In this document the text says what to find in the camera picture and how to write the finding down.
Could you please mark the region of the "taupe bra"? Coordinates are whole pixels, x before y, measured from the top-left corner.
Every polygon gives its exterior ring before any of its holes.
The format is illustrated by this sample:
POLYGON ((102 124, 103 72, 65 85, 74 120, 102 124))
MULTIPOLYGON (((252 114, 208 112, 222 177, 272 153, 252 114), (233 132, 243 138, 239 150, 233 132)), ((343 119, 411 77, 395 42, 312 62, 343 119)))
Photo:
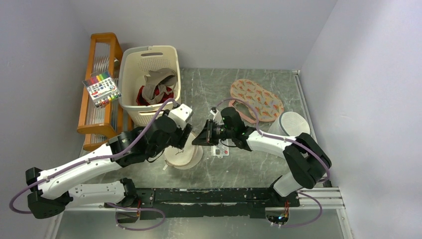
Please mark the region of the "taupe bra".
POLYGON ((149 71, 149 75, 144 76, 145 86, 151 86, 154 89, 158 85, 173 87, 178 81, 176 72, 170 68, 161 68, 157 71, 149 71))

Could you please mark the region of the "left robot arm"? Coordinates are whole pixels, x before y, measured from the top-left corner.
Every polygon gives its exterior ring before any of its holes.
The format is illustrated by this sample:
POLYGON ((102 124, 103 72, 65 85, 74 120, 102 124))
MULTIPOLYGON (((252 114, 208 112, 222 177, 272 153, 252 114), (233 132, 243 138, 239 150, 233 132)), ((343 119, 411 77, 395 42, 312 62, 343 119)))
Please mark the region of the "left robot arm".
POLYGON ((189 117, 161 115, 146 127, 125 131, 96 150, 65 165, 26 171, 29 213, 45 219, 63 212, 67 206, 104 202, 131 207, 139 200, 131 179, 122 178, 106 184, 86 184, 104 173, 132 164, 152 163, 171 146, 182 149, 192 126, 189 117))

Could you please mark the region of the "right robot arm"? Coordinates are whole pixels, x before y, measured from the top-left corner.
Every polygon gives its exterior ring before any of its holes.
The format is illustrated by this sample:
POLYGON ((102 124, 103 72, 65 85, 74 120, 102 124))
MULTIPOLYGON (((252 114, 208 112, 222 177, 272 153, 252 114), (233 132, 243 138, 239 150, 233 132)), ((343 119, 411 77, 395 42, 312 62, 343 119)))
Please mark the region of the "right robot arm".
POLYGON ((273 182, 273 190, 268 194, 272 205, 281 206, 289 194, 302 188, 312 189, 324 175, 328 175, 332 162, 308 133, 298 136, 264 133, 246 126, 233 107, 224 108, 220 115, 222 124, 207 120, 192 144, 216 146, 230 139, 239 149, 261 151, 285 159, 290 171, 273 182))

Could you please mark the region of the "red bra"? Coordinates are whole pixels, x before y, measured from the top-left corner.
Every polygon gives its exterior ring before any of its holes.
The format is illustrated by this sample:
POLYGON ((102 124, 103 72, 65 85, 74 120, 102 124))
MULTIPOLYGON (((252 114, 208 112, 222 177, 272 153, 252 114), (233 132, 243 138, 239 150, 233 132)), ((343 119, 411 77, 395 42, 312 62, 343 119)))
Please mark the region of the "red bra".
POLYGON ((170 87, 158 85, 154 89, 151 86, 142 86, 139 89, 136 102, 139 106, 156 105, 174 97, 174 92, 170 87))

